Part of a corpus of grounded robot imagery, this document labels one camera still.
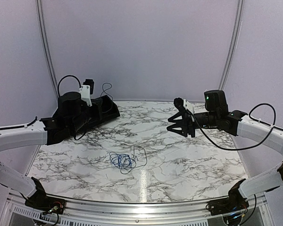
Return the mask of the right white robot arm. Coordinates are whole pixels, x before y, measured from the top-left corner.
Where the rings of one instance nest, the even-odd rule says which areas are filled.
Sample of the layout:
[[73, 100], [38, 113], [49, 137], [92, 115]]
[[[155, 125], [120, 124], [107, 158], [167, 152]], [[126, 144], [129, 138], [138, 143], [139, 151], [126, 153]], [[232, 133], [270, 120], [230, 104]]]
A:
[[[230, 112], [222, 90], [206, 91], [204, 98], [206, 111], [201, 113], [195, 113], [193, 105], [188, 100], [175, 98], [174, 106], [178, 112], [168, 118], [171, 125], [167, 130], [183, 137], [195, 137], [196, 129], [201, 133], [205, 129], [217, 129], [257, 142], [256, 145], [245, 147], [245, 150], [265, 145], [283, 156], [283, 129], [277, 127], [274, 122], [269, 124], [239, 110]], [[234, 211], [250, 196], [269, 192], [281, 186], [283, 186], [283, 161], [270, 170], [236, 183], [229, 190], [224, 207]]]

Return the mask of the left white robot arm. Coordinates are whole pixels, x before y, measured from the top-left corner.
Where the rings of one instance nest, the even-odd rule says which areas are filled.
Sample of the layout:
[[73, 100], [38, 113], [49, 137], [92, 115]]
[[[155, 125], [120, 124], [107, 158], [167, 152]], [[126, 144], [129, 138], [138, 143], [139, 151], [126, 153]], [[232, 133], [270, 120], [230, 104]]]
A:
[[[85, 101], [78, 92], [68, 92], [58, 98], [58, 108], [52, 117], [34, 119], [31, 123], [0, 128], [0, 152], [32, 145], [55, 145], [79, 131], [103, 123], [107, 96]], [[50, 206], [42, 184], [0, 162], [0, 184], [20, 192], [39, 209]]]

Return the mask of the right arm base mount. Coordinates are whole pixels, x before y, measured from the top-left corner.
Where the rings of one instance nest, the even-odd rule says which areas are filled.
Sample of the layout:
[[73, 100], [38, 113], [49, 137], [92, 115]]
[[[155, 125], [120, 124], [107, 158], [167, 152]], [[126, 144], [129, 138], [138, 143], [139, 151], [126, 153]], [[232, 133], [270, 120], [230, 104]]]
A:
[[210, 212], [212, 216], [220, 215], [220, 214], [227, 214], [239, 210], [243, 210], [249, 207], [248, 202], [241, 202], [236, 204], [229, 202], [227, 198], [225, 199], [218, 199], [218, 200], [211, 200], [206, 205], [206, 210]]

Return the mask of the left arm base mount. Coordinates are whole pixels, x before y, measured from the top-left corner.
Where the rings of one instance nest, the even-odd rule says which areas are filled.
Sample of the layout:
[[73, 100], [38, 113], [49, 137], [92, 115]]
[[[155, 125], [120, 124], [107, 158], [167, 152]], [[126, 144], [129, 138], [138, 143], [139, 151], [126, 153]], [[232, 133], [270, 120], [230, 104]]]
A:
[[37, 210], [41, 210], [43, 214], [57, 213], [63, 214], [66, 200], [47, 196], [46, 193], [34, 193], [31, 197], [25, 197], [25, 205]]

